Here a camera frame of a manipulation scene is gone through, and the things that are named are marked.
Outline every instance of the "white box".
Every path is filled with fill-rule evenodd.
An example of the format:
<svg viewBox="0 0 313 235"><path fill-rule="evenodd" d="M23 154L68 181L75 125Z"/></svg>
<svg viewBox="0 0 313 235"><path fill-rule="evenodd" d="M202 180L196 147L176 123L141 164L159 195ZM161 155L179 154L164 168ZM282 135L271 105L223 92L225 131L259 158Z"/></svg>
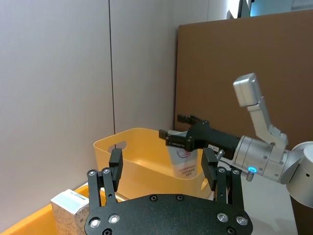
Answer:
<svg viewBox="0 0 313 235"><path fill-rule="evenodd" d="M89 199L68 189L51 199L58 235L85 235Z"/></svg>

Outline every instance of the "blue led light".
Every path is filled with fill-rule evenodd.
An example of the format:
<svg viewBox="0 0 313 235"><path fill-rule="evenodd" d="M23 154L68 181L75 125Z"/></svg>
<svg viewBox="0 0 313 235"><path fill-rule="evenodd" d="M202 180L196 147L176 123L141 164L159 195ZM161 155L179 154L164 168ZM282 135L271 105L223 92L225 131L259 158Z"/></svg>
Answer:
<svg viewBox="0 0 313 235"><path fill-rule="evenodd" d="M252 172L252 173L256 173L256 168L252 167L252 166L249 166L248 167L248 171Z"/></svg>

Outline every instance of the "paper cup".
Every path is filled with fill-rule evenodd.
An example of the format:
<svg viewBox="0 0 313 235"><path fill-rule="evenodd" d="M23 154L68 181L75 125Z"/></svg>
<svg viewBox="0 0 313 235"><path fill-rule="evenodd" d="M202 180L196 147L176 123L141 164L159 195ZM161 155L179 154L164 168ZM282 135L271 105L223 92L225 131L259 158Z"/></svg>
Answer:
<svg viewBox="0 0 313 235"><path fill-rule="evenodd" d="M187 132L169 131L171 135L186 136ZM167 146L174 176L182 179L194 178L197 176L198 151L188 152L183 148Z"/></svg>

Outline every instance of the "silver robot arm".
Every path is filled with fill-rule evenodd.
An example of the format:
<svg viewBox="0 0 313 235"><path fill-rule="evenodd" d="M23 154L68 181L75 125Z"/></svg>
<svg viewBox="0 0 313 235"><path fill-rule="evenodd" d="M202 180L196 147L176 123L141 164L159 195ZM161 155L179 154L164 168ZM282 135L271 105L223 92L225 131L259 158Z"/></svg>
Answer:
<svg viewBox="0 0 313 235"><path fill-rule="evenodd" d="M313 141L286 150L287 135L274 127L254 73L239 77L233 83L241 107L250 112L256 135L263 141L242 136L233 163L254 174L286 184L290 195L313 208Z"/></svg>

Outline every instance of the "yellow plastic bin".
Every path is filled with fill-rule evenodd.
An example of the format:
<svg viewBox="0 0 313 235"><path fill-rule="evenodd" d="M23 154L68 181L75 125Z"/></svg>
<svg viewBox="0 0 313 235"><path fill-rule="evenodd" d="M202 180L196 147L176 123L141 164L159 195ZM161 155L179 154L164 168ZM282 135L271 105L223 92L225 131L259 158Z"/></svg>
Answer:
<svg viewBox="0 0 313 235"><path fill-rule="evenodd" d="M82 186L75 191L88 197L88 186ZM104 205L105 193L100 191L100 195ZM21 220L1 235L57 235L51 204Z"/></svg>
<svg viewBox="0 0 313 235"><path fill-rule="evenodd" d="M165 141L154 130L134 128L95 142L99 170L108 166L110 149L124 141L124 165L117 191L124 198L133 199L153 193L209 197L211 190L201 167L202 150L198 151L197 176L191 179L176 178Z"/></svg>

